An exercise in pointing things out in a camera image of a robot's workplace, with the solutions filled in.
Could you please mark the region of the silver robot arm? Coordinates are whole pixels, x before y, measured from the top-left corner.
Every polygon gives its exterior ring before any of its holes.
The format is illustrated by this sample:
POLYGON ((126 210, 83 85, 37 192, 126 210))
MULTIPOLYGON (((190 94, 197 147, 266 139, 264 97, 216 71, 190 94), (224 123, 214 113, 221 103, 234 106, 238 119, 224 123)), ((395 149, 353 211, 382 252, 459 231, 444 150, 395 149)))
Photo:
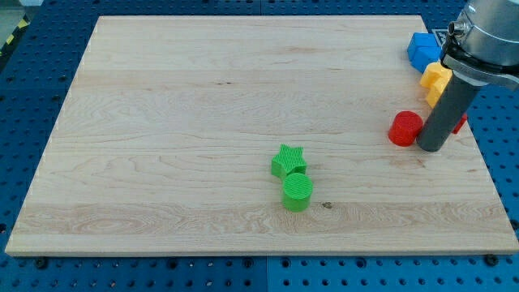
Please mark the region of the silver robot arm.
POLYGON ((448 26, 440 62, 479 86, 518 90, 518 1, 468 1, 448 26))

